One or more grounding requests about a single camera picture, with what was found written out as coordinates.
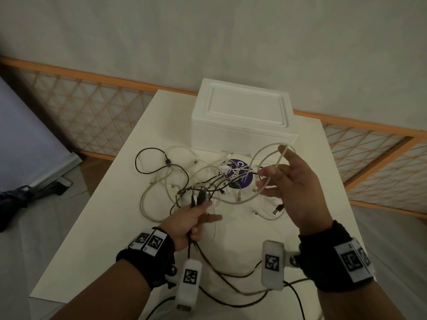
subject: box lid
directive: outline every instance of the box lid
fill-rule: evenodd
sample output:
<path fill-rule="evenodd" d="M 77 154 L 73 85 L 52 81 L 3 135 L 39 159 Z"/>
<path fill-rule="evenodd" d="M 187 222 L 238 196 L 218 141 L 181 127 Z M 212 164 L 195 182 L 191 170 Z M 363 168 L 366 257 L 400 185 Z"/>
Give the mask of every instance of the box lid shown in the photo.
<path fill-rule="evenodd" d="M 204 78 L 191 115 L 193 123 L 281 137 L 293 133 L 287 92 Z"/>

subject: circular sticker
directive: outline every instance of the circular sticker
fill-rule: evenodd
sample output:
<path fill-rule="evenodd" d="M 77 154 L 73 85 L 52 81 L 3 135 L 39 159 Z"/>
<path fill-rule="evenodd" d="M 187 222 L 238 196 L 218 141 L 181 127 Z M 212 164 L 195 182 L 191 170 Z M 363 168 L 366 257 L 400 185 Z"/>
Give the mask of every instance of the circular sticker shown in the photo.
<path fill-rule="evenodd" d="M 237 160 L 237 159 L 229 160 L 228 166 L 230 166 L 232 168 L 232 170 L 230 170 L 227 173 L 227 177 L 231 180 L 237 178 L 239 175 L 246 174 L 248 172 L 248 168 L 249 168 L 248 164 L 246 164 L 242 160 Z M 252 183 L 253 178 L 254 178 L 254 175 L 251 172 L 248 175 L 246 175 L 245 177 L 241 177 L 238 180 L 236 180 L 236 182 L 238 182 L 238 184 L 236 184 L 236 182 L 230 183 L 229 187 L 230 188 L 237 188 L 237 189 L 248 187 Z"/>

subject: hand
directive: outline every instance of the hand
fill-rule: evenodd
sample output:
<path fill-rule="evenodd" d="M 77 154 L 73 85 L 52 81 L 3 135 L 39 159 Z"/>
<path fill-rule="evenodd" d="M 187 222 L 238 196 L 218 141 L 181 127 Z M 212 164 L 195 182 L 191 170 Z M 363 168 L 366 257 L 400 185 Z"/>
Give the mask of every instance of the hand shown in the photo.
<path fill-rule="evenodd" d="M 190 205 L 183 206 L 160 224 L 159 228 L 162 228 L 173 239 L 175 251 L 183 250 L 188 246 L 187 233 L 189 231 L 191 231 L 191 240 L 198 242 L 204 223 L 222 220 L 222 215 L 206 213 L 211 205 L 212 201 L 205 201 L 194 208 L 190 208 Z"/>
<path fill-rule="evenodd" d="M 285 146 L 280 145 L 278 150 L 283 153 Z M 266 183 L 267 177 L 271 177 L 269 186 L 275 186 L 265 188 L 261 194 L 282 199 L 287 214 L 301 235 L 312 235 L 331 228 L 333 219 L 317 175 L 290 149 L 284 157 L 289 165 L 280 164 L 277 168 L 268 166 L 258 171 L 260 177 L 266 176 L 257 182 L 258 189 Z"/>

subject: black wristband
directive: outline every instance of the black wristband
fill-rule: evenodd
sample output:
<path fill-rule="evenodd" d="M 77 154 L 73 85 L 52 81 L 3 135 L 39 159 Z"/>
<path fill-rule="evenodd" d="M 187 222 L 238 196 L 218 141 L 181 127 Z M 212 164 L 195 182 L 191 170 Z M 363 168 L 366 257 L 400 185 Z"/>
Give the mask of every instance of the black wristband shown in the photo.
<path fill-rule="evenodd" d="M 336 220 L 331 229 L 299 238 L 298 263 L 319 290 L 355 290 L 373 280 L 374 270 L 363 248 Z"/>
<path fill-rule="evenodd" d="M 153 227 L 142 232 L 128 248 L 117 254 L 116 262 L 125 259 L 131 263 L 147 281 L 150 289 L 165 283 L 164 274 L 173 263 L 175 245 L 172 238 L 162 229 Z"/>

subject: diagonal lattice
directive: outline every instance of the diagonal lattice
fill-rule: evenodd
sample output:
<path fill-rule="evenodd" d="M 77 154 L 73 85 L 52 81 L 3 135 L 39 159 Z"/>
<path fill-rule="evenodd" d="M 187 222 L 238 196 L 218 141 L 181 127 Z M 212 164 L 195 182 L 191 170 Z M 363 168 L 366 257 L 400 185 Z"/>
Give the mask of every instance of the diagonal lattice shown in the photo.
<path fill-rule="evenodd" d="M 351 200 L 427 213 L 427 142 L 348 192 Z"/>
<path fill-rule="evenodd" d="M 38 71 L 18 72 L 81 149 L 116 156 L 153 94 Z"/>
<path fill-rule="evenodd" d="M 405 138 L 328 123 L 323 129 L 343 182 Z"/>

